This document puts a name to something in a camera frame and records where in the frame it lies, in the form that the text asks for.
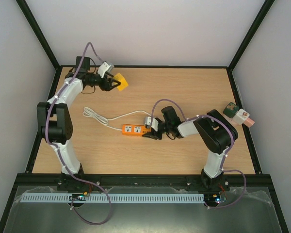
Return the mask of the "yellow cube socket adapter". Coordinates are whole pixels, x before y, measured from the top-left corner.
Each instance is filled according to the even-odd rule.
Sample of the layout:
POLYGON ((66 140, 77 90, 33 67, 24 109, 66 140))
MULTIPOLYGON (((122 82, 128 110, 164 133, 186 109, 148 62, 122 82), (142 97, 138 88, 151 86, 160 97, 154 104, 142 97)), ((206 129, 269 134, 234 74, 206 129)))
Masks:
POLYGON ((114 77, 121 82, 121 85, 117 87, 119 91, 123 91, 129 86, 127 80, 121 73, 117 73, 116 75, 114 75, 114 77))

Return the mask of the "orange power strip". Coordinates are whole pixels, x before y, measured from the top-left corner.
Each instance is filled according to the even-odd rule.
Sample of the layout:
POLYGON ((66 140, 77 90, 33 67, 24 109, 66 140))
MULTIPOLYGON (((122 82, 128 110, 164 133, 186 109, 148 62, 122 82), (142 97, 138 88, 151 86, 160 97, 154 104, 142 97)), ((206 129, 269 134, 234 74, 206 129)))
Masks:
POLYGON ((126 135, 126 136, 142 136, 149 132, 151 132, 151 130, 143 125, 125 124, 122 127, 122 135, 126 135))

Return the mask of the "green printed cube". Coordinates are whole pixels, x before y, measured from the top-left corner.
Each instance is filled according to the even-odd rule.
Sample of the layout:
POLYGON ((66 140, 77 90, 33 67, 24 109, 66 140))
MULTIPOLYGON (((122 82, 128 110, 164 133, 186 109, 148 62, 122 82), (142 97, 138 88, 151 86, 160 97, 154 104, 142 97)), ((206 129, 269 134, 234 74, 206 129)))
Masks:
POLYGON ((227 116, 228 118, 233 118, 236 113, 239 111, 239 106, 237 106, 235 103, 230 102, 223 110, 223 114, 227 116))

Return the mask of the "white printed cube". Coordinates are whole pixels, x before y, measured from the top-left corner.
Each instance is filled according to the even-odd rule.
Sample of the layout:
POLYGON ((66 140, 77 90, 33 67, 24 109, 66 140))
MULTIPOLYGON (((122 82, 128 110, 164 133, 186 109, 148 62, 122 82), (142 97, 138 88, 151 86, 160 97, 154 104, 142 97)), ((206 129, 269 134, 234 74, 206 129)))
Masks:
POLYGON ((239 109, 232 120, 238 125, 242 125, 249 118, 249 116, 250 114, 247 111, 244 109, 239 109))

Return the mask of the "pink small block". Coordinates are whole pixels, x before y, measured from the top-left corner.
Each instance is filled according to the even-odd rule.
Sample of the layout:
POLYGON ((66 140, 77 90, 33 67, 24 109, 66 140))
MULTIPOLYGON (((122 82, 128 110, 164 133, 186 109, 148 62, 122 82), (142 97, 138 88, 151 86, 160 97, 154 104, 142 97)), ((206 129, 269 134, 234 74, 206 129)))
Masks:
POLYGON ((255 121, 248 117, 243 124, 250 128, 255 124, 255 121))

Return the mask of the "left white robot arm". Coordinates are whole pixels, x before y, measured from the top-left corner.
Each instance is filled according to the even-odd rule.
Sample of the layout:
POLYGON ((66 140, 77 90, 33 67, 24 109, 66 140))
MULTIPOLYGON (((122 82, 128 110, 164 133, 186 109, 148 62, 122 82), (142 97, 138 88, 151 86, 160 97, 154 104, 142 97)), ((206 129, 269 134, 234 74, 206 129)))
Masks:
POLYGON ((53 148, 62 166, 62 173, 67 175, 83 172, 71 141, 73 124, 70 106, 87 86, 111 91, 121 84, 111 74, 114 65, 104 61, 97 71, 90 72, 90 61, 89 57, 78 56, 75 67, 66 74, 58 92, 37 105, 38 134, 53 148))

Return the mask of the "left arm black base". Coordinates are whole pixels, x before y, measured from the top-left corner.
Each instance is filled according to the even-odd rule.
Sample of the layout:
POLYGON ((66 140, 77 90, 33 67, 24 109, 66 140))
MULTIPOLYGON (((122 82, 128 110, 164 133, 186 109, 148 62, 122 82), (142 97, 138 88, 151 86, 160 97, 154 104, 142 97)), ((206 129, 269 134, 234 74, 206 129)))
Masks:
POLYGON ((95 185, 88 182, 81 182, 75 180, 70 175, 61 174, 59 177, 54 179, 58 191, 67 191, 72 193, 72 197, 69 198, 68 204, 71 204, 71 200, 75 198, 73 206, 79 208, 83 206, 93 193, 101 193, 100 189, 95 185))

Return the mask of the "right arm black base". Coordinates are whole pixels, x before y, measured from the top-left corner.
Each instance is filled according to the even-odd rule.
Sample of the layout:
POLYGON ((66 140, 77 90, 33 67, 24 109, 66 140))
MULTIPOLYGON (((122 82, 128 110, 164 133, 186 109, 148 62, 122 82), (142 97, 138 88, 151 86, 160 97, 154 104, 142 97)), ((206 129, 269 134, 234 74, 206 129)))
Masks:
POLYGON ((202 179, 204 192, 204 205, 208 209, 215 209, 227 204, 227 192, 229 191, 229 182, 225 177, 202 179))

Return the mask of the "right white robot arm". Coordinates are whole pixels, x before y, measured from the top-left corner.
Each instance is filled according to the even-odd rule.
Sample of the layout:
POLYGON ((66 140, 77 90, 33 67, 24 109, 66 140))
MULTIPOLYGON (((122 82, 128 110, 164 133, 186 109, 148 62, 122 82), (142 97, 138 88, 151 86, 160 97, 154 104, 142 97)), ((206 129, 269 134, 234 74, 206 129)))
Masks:
POLYGON ((201 171, 201 182, 205 189, 213 190, 224 174, 223 164, 229 150, 238 139, 237 130, 215 109, 205 115, 181 121, 172 106, 161 110, 164 118, 145 118, 148 130, 142 137, 161 140, 166 135, 171 140, 200 135, 208 148, 207 162, 201 171))

